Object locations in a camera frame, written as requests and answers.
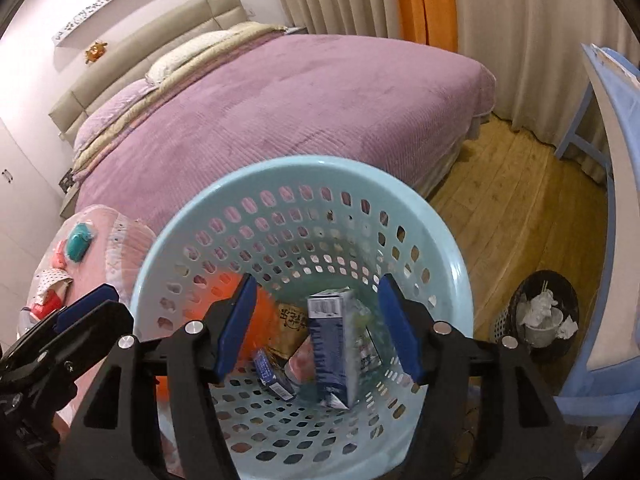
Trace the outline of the purple bed cover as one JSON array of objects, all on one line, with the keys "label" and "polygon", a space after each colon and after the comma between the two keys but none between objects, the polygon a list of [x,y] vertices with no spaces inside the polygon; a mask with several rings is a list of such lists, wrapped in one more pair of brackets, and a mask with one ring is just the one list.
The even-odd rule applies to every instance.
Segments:
[{"label": "purple bed cover", "polygon": [[81,183],[154,231],[229,172],[331,155],[417,186],[495,105],[495,76],[466,56],[365,36],[275,36],[191,82],[122,133]]}]

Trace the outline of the small photo frame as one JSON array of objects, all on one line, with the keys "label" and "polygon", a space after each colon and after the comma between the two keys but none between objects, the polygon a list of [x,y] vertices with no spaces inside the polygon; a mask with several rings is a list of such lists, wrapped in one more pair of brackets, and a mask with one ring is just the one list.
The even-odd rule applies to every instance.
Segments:
[{"label": "small photo frame", "polygon": [[58,181],[58,187],[62,190],[64,194],[68,192],[68,190],[74,185],[74,176],[73,171],[71,169],[67,170],[61,180]]}]

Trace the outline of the clear plastic cup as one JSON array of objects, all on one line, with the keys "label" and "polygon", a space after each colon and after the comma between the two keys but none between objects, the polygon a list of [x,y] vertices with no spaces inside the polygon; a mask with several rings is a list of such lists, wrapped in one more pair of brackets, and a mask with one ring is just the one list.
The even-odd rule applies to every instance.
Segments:
[{"label": "clear plastic cup", "polygon": [[359,300],[348,309],[345,336],[348,380],[356,386],[383,364],[374,314]]}]

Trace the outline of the white wardrobe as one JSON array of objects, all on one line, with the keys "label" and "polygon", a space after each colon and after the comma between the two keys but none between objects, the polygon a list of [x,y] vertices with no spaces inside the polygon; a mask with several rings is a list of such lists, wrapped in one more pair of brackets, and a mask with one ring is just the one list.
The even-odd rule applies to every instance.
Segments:
[{"label": "white wardrobe", "polygon": [[16,339],[32,278],[62,219],[61,200],[6,128],[1,129],[1,347]]}]

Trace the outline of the white pillow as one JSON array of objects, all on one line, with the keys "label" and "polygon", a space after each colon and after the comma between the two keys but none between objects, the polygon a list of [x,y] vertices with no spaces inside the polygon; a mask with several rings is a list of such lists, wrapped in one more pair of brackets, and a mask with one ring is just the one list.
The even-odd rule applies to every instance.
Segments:
[{"label": "white pillow", "polygon": [[215,47],[224,40],[233,36],[231,30],[214,30],[204,32],[200,36],[194,37],[184,44],[175,47],[171,51],[158,58],[145,74],[145,80],[152,86],[159,86],[178,68],[193,60],[205,50]]}]

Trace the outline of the beige nightstand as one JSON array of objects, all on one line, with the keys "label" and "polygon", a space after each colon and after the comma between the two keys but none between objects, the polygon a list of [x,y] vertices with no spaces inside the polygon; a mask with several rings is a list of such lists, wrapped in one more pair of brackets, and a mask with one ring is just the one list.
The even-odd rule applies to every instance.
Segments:
[{"label": "beige nightstand", "polygon": [[64,220],[70,218],[76,209],[76,204],[79,196],[80,184],[74,183],[66,192],[61,209],[60,209],[60,217]]}]

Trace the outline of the orange plastic bag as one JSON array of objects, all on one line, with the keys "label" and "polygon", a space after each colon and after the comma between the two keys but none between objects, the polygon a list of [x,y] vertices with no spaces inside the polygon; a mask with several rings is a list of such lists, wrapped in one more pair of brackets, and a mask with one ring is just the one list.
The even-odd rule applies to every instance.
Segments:
[{"label": "orange plastic bag", "polygon": [[201,309],[184,317],[175,333],[195,339],[194,368],[219,385],[239,363],[265,347],[276,319],[274,302],[256,278],[231,274]]}]

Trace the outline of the pink peach drink bottle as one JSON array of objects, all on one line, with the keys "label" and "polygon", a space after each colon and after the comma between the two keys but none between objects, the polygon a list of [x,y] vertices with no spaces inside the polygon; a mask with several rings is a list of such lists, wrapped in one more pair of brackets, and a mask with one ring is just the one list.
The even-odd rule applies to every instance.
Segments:
[{"label": "pink peach drink bottle", "polygon": [[284,367],[285,377],[295,392],[310,384],[316,377],[314,368],[314,345],[308,336],[288,359]]}]

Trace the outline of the purple pillow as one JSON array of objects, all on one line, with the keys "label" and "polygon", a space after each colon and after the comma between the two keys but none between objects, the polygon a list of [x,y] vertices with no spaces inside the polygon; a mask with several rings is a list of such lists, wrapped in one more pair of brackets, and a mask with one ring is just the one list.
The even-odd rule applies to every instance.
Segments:
[{"label": "purple pillow", "polygon": [[156,85],[146,78],[138,79],[103,103],[80,126],[74,142],[74,159],[78,159],[103,130],[155,89]]}]

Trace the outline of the beige padded headboard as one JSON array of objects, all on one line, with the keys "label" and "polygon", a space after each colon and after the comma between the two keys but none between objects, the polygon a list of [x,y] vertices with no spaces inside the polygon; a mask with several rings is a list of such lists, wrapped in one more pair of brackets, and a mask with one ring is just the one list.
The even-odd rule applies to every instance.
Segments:
[{"label": "beige padded headboard", "polygon": [[186,41],[248,20],[241,0],[189,0],[145,24],[91,64],[50,109],[68,143],[98,107],[140,79],[155,61]]}]

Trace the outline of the pink clay bag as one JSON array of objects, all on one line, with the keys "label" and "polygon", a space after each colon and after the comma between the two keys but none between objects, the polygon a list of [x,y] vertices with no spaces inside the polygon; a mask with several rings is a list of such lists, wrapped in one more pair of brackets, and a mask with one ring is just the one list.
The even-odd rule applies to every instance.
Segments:
[{"label": "pink clay bag", "polygon": [[30,313],[38,321],[64,306],[67,289],[73,278],[66,270],[66,240],[60,240],[48,259],[48,264],[36,274],[37,288]]}]

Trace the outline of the playing card box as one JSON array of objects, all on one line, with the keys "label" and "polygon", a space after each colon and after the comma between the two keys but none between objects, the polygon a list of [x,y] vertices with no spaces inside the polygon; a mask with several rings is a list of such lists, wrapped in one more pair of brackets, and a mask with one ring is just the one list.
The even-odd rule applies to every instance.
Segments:
[{"label": "playing card box", "polygon": [[284,371],[264,349],[258,349],[254,353],[253,364],[258,379],[273,394],[286,402],[295,398],[295,390]]}]

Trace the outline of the teal clay bag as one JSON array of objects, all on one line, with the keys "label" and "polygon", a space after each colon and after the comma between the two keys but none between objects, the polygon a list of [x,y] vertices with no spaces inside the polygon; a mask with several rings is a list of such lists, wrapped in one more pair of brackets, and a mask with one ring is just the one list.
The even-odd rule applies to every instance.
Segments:
[{"label": "teal clay bag", "polygon": [[66,255],[70,261],[81,262],[93,240],[90,223],[80,222],[70,231],[66,242]]}]

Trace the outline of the white milk carton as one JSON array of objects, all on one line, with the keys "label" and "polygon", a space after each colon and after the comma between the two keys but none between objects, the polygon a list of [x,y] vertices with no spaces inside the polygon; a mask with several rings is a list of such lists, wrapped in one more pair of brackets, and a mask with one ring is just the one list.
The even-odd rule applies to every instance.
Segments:
[{"label": "white milk carton", "polygon": [[318,399],[334,410],[350,410],[357,397],[355,293],[346,287],[307,298],[308,328],[314,352]]}]

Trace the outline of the orange curtain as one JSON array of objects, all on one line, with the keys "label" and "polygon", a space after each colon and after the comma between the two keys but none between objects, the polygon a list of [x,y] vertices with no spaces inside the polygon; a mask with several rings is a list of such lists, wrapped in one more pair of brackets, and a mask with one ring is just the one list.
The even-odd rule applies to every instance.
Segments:
[{"label": "orange curtain", "polygon": [[457,52],[456,0],[398,0],[403,40]]}]

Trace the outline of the beige folded quilt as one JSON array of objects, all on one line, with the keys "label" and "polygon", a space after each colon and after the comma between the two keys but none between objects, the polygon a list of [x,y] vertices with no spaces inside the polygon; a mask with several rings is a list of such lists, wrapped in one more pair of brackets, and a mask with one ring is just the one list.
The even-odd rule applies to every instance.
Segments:
[{"label": "beige folded quilt", "polygon": [[243,48],[252,48],[263,39],[269,41],[277,36],[282,36],[286,28],[278,25],[244,22],[227,30],[233,32],[231,38],[205,50],[178,68],[154,91],[130,107],[125,114],[103,130],[96,140],[81,152],[78,159],[73,159],[70,169],[73,171],[74,180],[84,180],[100,160],[116,148],[116,145],[119,144],[119,138],[128,136],[132,129],[137,128],[137,125],[141,124],[157,105],[166,103],[190,84],[218,66],[227,63],[233,58],[233,55],[239,54]]}]

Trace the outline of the light blue laundry basket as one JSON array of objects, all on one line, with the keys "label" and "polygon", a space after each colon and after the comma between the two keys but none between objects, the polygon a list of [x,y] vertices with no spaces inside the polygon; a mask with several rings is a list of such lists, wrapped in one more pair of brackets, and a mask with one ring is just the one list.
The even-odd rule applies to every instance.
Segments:
[{"label": "light blue laundry basket", "polygon": [[306,388],[279,399],[241,362],[212,388],[228,451],[244,479],[374,479],[404,459],[425,389],[413,385],[378,312],[392,274],[435,320],[473,331],[471,286],[446,224],[412,188],[371,166],[292,156],[228,174],[184,206],[154,243],[131,301],[134,333],[170,336],[248,273],[272,300],[303,306],[351,289],[371,310],[382,363],[340,412]]}]

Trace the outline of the orange plush toy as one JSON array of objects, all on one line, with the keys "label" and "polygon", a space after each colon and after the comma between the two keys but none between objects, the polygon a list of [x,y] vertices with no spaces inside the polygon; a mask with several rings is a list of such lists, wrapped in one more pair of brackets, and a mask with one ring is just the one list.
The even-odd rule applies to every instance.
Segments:
[{"label": "orange plush toy", "polygon": [[87,50],[85,50],[85,63],[95,63],[106,53],[108,43],[106,41],[95,41]]}]

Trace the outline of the beige curtain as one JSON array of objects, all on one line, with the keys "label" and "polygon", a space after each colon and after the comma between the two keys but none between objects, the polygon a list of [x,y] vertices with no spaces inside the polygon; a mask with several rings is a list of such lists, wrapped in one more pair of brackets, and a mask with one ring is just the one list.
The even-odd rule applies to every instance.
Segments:
[{"label": "beige curtain", "polygon": [[[402,39],[398,0],[280,0],[286,17],[315,34]],[[456,0],[457,53],[496,77],[495,114],[558,145],[575,128],[608,147],[597,105],[584,100],[582,47],[637,61],[639,43],[614,0]]]}]

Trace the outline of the pink elephant blanket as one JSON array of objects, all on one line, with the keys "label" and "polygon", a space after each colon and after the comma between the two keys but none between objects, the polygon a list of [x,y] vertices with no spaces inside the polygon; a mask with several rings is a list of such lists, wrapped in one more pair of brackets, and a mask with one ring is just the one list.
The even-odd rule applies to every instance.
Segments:
[{"label": "pink elephant blanket", "polygon": [[[79,262],[66,255],[73,228],[88,224],[92,240]],[[26,306],[18,315],[17,335],[25,335],[39,321],[32,313],[42,310],[47,288],[58,294],[58,306],[69,306],[102,284],[116,289],[119,300],[129,304],[142,262],[155,240],[155,233],[140,220],[116,209],[92,205],[67,219],[55,234],[32,277]]]}]

